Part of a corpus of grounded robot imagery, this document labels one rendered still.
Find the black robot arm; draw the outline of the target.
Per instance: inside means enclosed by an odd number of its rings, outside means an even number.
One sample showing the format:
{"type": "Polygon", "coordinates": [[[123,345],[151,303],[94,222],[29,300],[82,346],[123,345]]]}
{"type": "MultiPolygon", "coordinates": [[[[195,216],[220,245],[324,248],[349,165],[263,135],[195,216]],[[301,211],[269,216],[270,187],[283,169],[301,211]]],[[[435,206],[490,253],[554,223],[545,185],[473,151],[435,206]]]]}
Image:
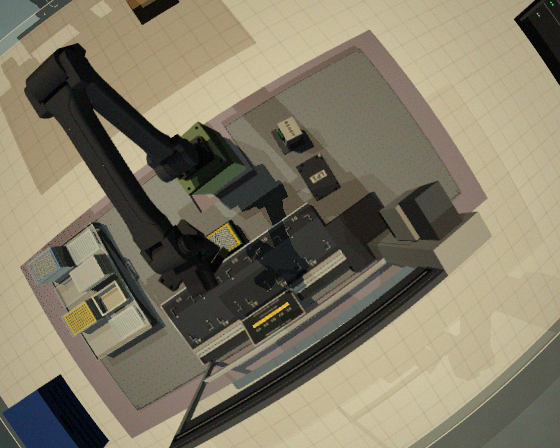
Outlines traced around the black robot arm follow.
{"type": "Polygon", "coordinates": [[[85,53],[79,43],[57,49],[26,79],[26,97],[39,118],[54,117],[62,126],[126,223],[142,257],[162,274],[158,281],[172,292],[183,282],[192,297],[213,289],[219,283],[203,261],[206,254],[200,256],[200,240],[183,235],[153,204],[94,110],[147,154],[147,164],[163,182],[186,180],[214,160],[211,150],[201,136],[190,143],[155,128],[98,75],[85,53]]]}

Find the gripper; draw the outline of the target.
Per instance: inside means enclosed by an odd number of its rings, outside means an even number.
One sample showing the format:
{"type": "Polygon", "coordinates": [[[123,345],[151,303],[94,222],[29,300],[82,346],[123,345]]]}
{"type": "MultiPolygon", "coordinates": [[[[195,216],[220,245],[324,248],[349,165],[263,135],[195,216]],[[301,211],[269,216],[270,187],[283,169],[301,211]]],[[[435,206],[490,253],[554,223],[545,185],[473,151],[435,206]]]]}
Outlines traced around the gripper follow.
{"type": "Polygon", "coordinates": [[[220,250],[220,246],[216,245],[214,242],[206,238],[202,232],[200,232],[198,229],[196,229],[195,227],[193,227],[183,219],[179,221],[177,227],[181,230],[181,233],[183,235],[191,234],[196,236],[200,240],[202,245],[202,251],[200,256],[206,254],[206,257],[203,261],[207,260],[209,265],[211,264],[210,267],[213,273],[215,274],[218,268],[220,267],[220,265],[222,264],[222,262],[224,261],[224,259],[226,258],[226,256],[228,255],[229,251],[224,247],[222,247],[220,250]]]}

